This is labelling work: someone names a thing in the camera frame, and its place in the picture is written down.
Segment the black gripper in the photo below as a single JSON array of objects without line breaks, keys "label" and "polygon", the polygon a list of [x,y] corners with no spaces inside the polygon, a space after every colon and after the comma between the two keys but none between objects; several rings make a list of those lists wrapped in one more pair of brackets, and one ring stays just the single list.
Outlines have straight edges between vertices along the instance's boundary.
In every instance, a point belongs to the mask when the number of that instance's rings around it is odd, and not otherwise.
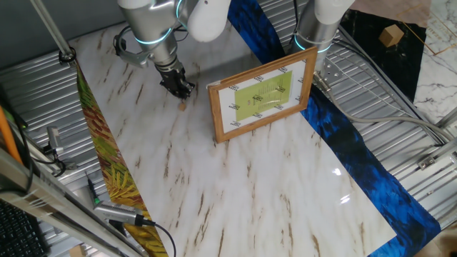
[{"label": "black gripper", "polygon": [[[184,68],[177,57],[166,63],[154,64],[154,66],[161,75],[160,85],[169,93],[179,96],[180,99],[187,99],[191,95],[195,85],[185,79]],[[171,85],[172,83],[179,83],[179,89]]]}]

